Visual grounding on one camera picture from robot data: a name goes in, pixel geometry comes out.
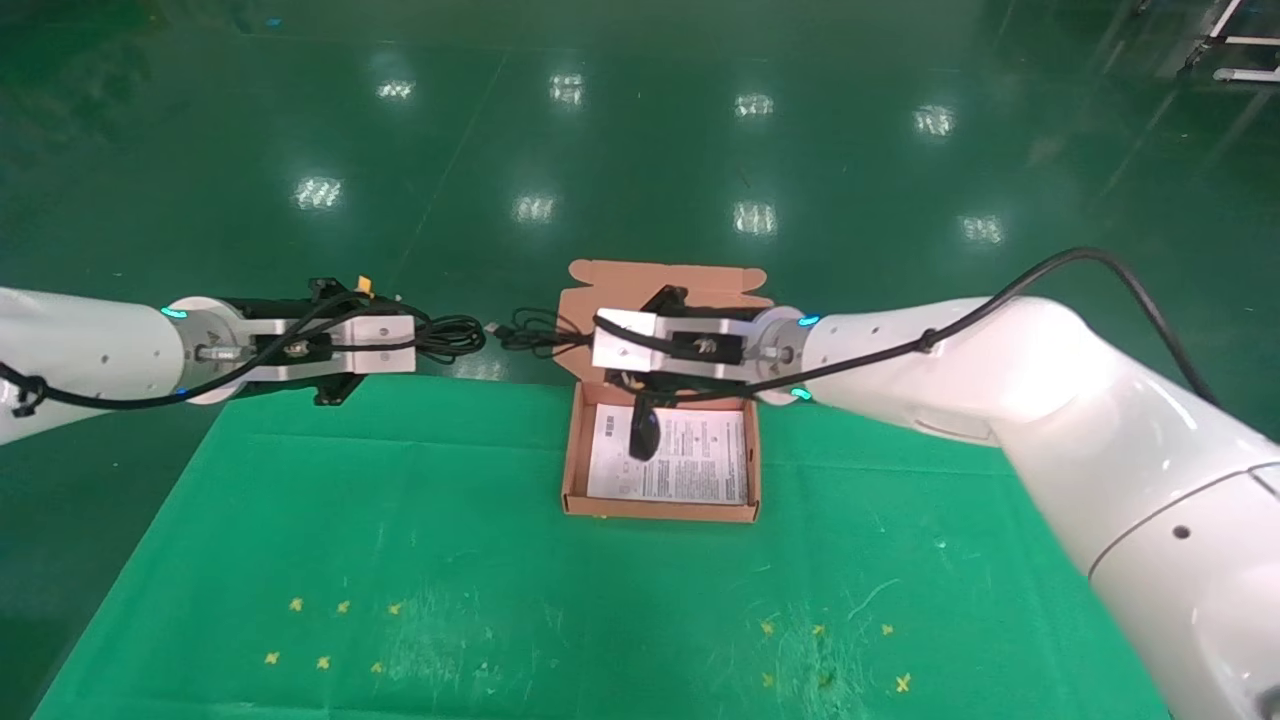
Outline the right gripper yellow-tagged black finger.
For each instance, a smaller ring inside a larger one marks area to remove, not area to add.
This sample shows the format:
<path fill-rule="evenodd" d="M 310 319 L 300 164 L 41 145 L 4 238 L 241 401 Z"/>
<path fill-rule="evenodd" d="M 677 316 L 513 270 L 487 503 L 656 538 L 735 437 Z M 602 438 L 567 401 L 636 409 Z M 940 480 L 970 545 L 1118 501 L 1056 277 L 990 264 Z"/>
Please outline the right gripper yellow-tagged black finger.
<path fill-rule="evenodd" d="M 678 378 L 664 373 L 607 372 L 605 383 L 623 389 L 636 398 L 636 404 L 649 406 L 677 406 L 681 392 Z"/>

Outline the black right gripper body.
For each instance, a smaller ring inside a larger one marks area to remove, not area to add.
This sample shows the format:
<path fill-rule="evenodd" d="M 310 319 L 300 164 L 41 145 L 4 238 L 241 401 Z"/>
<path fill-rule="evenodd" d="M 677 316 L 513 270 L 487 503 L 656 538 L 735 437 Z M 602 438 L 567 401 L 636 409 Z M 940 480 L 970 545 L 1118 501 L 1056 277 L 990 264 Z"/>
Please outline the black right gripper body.
<path fill-rule="evenodd" d="M 659 401 L 714 401 L 750 398 L 758 393 L 750 382 L 701 375 L 655 373 L 655 397 Z"/>

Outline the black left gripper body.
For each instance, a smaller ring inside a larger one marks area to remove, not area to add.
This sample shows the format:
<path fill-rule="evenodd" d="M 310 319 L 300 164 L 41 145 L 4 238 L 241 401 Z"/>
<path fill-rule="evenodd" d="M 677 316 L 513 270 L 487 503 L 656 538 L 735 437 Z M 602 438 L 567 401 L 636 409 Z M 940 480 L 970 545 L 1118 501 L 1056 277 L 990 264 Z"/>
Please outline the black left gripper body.
<path fill-rule="evenodd" d="M 297 322 L 303 316 L 314 320 L 328 320 L 343 316 L 366 302 L 355 299 L 228 299 L 228 305 L 248 320 Z"/>

